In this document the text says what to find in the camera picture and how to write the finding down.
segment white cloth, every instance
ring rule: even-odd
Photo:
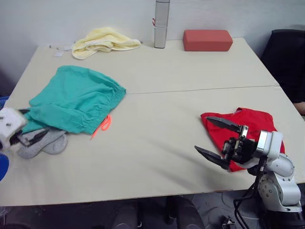
[[[92,30],[84,39],[77,41],[72,47],[72,55],[76,59],[84,60],[97,51],[126,51],[138,48],[140,45],[138,40],[130,39],[112,28],[105,27]]]

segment cable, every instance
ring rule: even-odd
[[[207,226],[205,226],[205,229],[207,229],[211,225],[210,216],[211,216],[212,211],[214,211],[215,209],[222,209],[222,210],[226,210],[229,213],[231,213],[230,210],[228,210],[226,208],[222,208],[222,207],[213,207],[213,208],[209,209],[207,212],[205,212],[204,214],[201,215],[202,219],[207,215],[207,223],[205,223],[205,224],[207,224]]]
[[[257,175],[256,175],[256,178],[255,178],[255,182],[249,187],[249,189],[245,192],[245,194],[241,197],[241,198],[237,198],[237,199],[234,199],[233,200],[233,204],[234,204],[234,208],[235,208],[235,211],[234,211],[234,215],[236,217],[236,220],[238,221],[238,223],[240,224],[240,226],[243,228],[243,229],[249,229],[249,226],[247,225],[247,223],[245,222],[242,214],[239,212],[238,208],[239,206],[241,205],[241,203],[246,200],[246,199],[251,199],[253,198],[256,193],[257,193],[257,190],[258,190],[258,185],[259,185],[259,181],[260,179],[262,178],[262,176],[264,175],[264,167],[266,165],[266,162],[267,162],[267,157],[266,156],[263,156],[259,159],[259,162],[258,162],[258,170],[257,170]],[[252,190],[252,193],[251,195],[247,196],[246,195]]]
[[[233,200],[233,204],[234,204],[234,208],[235,208],[234,215],[235,215],[235,218],[236,218],[237,222],[238,222],[238,223],[240,224],[240,226],[242,227],[242,229],[249,229],[249,227],[248,227],[247,223],[245,222],[245,220],[244,220],[242,214],[239,212],[238,208],[239,208],[239,206],[241,205],[241,203],[242,203],[245,199],[250,199],[250,198],[252,198],[252,195],[253,195],[254,192],[252,192],[252,194],[249,195],[249,196],[247,196],[247,197],[246,197],[246,195],[248,195],[248,193],[249,193],[251,190],[253,190],[254,184],[255,184],[255,183],[253,183],[253,184],[248,188],[248,190],[243,194],[243,196],[242,196],[241,198],[237,198],[237,199],[234,199],[234,200]]]
[[[242,217],[243,217],[244,219],[259,220],[259,218],[247,217],[247,216],[243,216],[243,215],[242,215]]]
[[[227,203],[225,203],[225,201],[224,201],[224,192],[221,193],[221,200],[222,200],[223,204],[226,205],[228,208],[233,208],[230,205],[228,205]]]

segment drawstring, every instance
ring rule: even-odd
[[[99,129],[101,129],[102,131],[107,130],[112,122],[112,118],[110,115],[107,115],[106,118],[102,121],[102,123],[96,128],[96,130],[93,132],[92,136],[91,136],[91,140],[96,136],[97,132],[99,131]]]

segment red block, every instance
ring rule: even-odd
[[[227,30],[185,30],[185,51],[228,51],[233,43]]]

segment tabletop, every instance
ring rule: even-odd
[[[167,41],[165,49],[144,43],[130,51],[98,52],[86,60],[76,60],[71,52],[56,57],[56,52],[37,48],[12,99],[36,96],[62,65],[104,73],[128,94],[278,85],[243,38],[235,38],[228,52],[185,52],[182,41]]]
[[[26,103],[20,93],[7,106]],[[247,107],[270,113],[286,153],[305,182],[305,122],[277,86],[127,94],[111,112],[112,125],[93,140],[69,134],[59,155],[14,155],[0,183],[1,206],[44,205],[192,194],[248,188],[254,176],[230,173],[194,145],[217,152],[200,114]]]

